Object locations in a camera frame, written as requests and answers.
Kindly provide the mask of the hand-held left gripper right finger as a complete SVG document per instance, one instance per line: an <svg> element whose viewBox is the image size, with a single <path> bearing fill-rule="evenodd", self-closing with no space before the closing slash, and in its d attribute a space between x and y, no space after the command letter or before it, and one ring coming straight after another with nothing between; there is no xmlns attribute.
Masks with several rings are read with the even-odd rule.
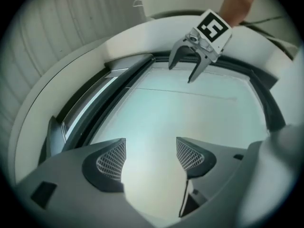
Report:
<svg viewBox="0 0 304 228"><path fill-rule="evenodd" d="M177 159L186 172L180 223L234 224L260 145L242 149L177 137Z"/></svg>

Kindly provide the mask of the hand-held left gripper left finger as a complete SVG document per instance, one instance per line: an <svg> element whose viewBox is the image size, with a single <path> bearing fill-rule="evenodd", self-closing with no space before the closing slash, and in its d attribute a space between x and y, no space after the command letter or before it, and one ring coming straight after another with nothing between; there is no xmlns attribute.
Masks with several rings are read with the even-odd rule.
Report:
<svg viewBox="0 0 304 228"><path fill-rule="evenodd" d="M149 228L126 200L125 160L124 138L64 151L25 177L16 194L47 228Z"/></svg>

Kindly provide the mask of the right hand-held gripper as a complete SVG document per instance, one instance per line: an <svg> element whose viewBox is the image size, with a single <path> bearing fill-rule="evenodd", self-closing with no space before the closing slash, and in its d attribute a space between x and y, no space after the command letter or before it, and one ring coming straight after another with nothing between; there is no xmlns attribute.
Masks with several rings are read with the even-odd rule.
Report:
<svg viewBox="0 0 304 228"><path fill-rule="evenodd" d="M211 62L216 62L232 38L232 28L217 13L205 11L185 38L178 40L169 55L169 70L186 55L195 54L197 63L188 78L188 84L194 82Z"/></svg>

